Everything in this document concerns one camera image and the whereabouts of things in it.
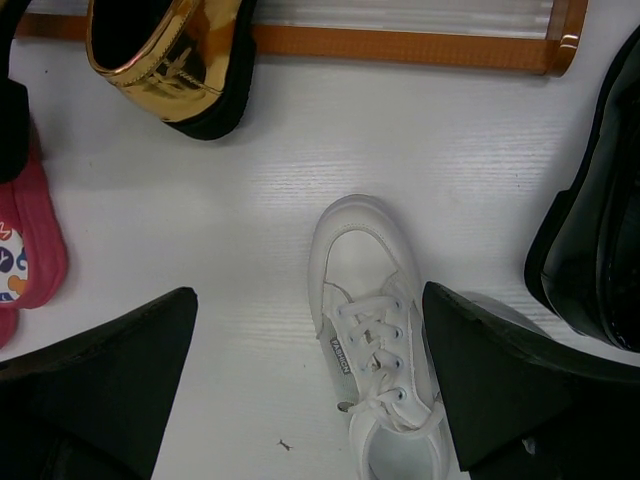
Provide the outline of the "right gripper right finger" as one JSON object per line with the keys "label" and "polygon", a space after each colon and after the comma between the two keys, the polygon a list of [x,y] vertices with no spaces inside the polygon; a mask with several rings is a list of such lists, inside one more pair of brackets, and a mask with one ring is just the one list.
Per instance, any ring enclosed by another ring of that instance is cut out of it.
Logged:
{"label": "right gripper right finger", "polygon": [[473,479],[636,479],[639,369],[549,337],[510,307],[429,282],[426,340]]}

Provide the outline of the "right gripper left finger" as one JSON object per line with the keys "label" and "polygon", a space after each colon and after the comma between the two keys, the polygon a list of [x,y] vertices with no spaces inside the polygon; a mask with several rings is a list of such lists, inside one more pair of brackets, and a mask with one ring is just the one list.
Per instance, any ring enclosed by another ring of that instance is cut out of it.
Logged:
{"label": "right gripper left finger", "polygon": [[197,310],[181,287],[2,362],[2,478],[151,478]]}

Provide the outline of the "black loafer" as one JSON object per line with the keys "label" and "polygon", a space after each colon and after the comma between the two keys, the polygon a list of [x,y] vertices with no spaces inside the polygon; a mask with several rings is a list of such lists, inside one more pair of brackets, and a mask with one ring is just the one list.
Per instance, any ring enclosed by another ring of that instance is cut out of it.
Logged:
{"label": "black loafer", "polygon": [[534,237],[530,294],[575,331],[639,350],[639,34],[599,92],[586,150]]}

